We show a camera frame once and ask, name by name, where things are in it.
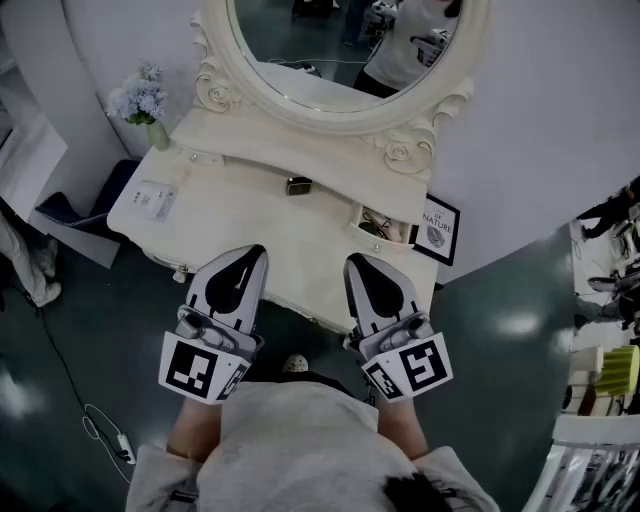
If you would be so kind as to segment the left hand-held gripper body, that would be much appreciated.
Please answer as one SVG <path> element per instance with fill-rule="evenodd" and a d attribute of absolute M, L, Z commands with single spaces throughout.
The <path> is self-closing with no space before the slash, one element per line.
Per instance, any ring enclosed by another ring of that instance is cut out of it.
<path fill-rule="evenodd" d="M 245 334 L 182 305 L 178 324 L 163 339 L 158 383 L 200 403 L 223 403 L 264 346 Z"/>

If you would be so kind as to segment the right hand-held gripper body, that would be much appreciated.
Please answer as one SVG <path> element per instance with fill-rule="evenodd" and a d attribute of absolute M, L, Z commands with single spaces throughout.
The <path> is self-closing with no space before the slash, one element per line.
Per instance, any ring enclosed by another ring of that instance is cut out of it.
<path fill-rule="evenodd" d="M 363 338 L 362 370 L 389 402 L 414 398 L 453 379 L 444 336 L 415 313 Z"/>

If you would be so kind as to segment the small white drawer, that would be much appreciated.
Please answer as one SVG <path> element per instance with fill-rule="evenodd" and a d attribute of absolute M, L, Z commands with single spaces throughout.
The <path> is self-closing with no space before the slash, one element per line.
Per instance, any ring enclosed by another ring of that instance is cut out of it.
<path fill-rule="evenodd" d="M 225 167 L 225 157 L 220 153 L 196 150 L 179 145 L 176 149 L 179 161 L 198 166 Z"/>
<path fill-rule="evenodd" d="M 389 239 L 384 239 L 384 238 L 374 236 L 360 229 L 358 227 L 358 224 L 362 220 L 362 213 L 364 209 L 369 209 L 371 211 L 374 211 L 371 208 L 368 208 L 361 203 L 353 202 L 351 218 L 346 227 L 346 232 L 350 234 L 350 236 L 354 239 L 354 241 L 359 246 L 361 246 L 367 251 L 370 251 L 376 254 L 400 254 L 400 253 L 409 252 L 413 249 L 413 244 L 411 242 L 407 245 L 394 243 Z M 395 223 L 407 223 L 407 222 L 393 219 L 391 217 L 388 217 L 388 218 Z"/>

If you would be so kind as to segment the white ornate dressing table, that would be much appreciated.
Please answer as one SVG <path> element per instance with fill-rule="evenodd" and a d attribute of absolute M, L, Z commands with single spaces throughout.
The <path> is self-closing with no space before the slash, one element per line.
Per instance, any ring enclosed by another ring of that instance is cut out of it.
<path fill-rule="evenodd" d="M 220 153 L 225 167 L 177 158 L 177 147 Z M 309 194 L 287 196 L 286 180 L 313 181 Z M 162 222 L 135 215 L 129 203 L 137 184 L 177 188 Z M 193 273 L 236 247 L 264 246 L 269 255 L 266 295 L 338 332 L 353 322 L 343 281 L 355 252 L 390 263 L 415 285 L 423 308 L 432 302 L 437 263 L 415 250 L 376 254 L 346 232 L 352 203 L 418 224 L 426 185 L 389 170 L 364 145 L 342 137 L 306 134 L 279 124 L 192 109 L 172 133 L 166 151 L 150 150 L 108 216 L 109 227 L 152 260 Z"/>

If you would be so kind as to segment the person's left forearm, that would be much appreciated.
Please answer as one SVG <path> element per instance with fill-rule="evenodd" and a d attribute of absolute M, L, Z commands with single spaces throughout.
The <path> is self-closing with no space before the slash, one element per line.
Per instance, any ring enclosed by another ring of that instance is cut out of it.
<path fill-rule="evenodd" d="M 166 444 L 172 455 L 205 463 L 221 439 L 222 406 L 186 398 Z"/>

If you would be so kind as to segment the person's right forearm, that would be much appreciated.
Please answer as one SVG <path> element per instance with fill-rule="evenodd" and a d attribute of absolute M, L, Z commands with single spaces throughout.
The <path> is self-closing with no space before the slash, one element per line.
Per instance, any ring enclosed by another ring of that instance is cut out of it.
<path fill-rule="evenodd" d="M 428 453 L 426 437 L 411 398 L 391 402 L 382 397 L 378 405 L 377 431 L 412 461 Z"/>

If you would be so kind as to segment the black framed leaf picture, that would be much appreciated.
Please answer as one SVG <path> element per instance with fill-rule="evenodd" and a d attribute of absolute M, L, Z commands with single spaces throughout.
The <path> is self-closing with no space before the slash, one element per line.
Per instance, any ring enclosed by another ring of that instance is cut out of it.
<path fill-rule="evenodd" d="M 460 211 L 428 194 L 422 221 L 412 227 L 413 249 L 437 262 L 452 267 L 455 259 Z"/>

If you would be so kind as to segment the person's black trousers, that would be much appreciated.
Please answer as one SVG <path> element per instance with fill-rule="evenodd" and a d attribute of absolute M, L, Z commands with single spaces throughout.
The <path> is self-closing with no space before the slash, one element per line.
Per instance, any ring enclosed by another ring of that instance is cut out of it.
<path fill-rule="evenodd" d="M 309 382 L 316 383 L 332 388 L 339 391 L 351 398 L 354 397 L 340 382 L 335 379 L 328 378 L 312 371 L 292 372 L 284 371 L 278 374 L 272 375 L 267 378 L 257 378 L 247 374 L 243 378 L 244 382 L 250 383 L 293 383 L 293 382 Z"/>

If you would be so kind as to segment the white printed box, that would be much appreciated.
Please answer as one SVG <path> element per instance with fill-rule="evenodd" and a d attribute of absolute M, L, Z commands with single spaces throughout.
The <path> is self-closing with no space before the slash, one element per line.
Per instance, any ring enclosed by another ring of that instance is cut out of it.
<path fill-rule="evenodd" d="M 176 196 L 176 187 L 145 180 L 137 184 L 129 205 L 138 217 L 162 222 L 168 216 Z"/>

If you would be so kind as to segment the person's grey shirt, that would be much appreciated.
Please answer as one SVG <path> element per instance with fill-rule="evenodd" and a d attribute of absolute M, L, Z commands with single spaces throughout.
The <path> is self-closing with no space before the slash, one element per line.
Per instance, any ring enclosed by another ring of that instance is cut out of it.
<path fill-rule="evenodd" d="M 139 449 L 126 512 L 500 512 L 452 448 L 412 461 L 327 386 L 244 382 L 221 406 L 205 463 Z"/>

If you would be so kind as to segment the green glass vase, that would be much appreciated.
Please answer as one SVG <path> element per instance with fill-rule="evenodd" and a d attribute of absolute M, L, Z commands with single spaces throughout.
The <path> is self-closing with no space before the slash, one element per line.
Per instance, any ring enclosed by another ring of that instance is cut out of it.
<path fill-rule="evenodd" d="M 166 151 L 170 146 L 170 138 L 159 120 L 146 125 L 150 144 L 158 151 Z"/>

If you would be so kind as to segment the white shelf rack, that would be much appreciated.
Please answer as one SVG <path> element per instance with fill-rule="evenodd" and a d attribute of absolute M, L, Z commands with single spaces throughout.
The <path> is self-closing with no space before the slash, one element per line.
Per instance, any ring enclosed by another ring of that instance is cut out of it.
<path fill-rule="evenodd" d="M 640 512 L 640 415 L 562 415 L 522 512 Z"/>

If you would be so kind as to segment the oval white framed mirror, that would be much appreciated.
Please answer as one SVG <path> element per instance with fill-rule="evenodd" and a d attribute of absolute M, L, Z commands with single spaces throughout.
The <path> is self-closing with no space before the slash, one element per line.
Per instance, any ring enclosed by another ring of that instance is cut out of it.
<path fill-rule="evenodd" d="M 283 123 L 298 131 L 344 137 L 373 147 L 399 174 L 426 179 L 441 123 L 455 118 L 473 94 L 468 74 L 491 28 L 492 0 L 463 0 L 452 40 L 429 70 L 387 99 L 358 100 L 317 79 L 303 96 L 277 87 L 258 71 L 237 23 L 234 0 L 205 0 L 193 18 L 205 49 L 195 81 L 200 105 L 217 114 Z"/>

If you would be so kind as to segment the blue flower bunch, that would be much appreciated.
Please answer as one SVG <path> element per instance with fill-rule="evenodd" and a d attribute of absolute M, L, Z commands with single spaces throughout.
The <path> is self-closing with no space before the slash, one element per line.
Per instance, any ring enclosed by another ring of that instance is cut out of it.
<path fill-rule="evenodd" d="M 165 112 L 164 72 L 155 61 L 141 61 L 135 73 L 111 91 L 106 113 L 132 125 L 151 125 Z"/>

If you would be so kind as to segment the yellow green ridged object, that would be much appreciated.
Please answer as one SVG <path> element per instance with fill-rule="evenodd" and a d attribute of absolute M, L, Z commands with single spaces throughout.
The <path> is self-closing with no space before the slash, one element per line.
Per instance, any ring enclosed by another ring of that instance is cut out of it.
<path fill-rule="evenodd" d="M 627 345 L 604 354 L 601 378 L 597 383 L 600 393 L 620 396 L 634 393 L 640 376 L 640 347 Z"/>

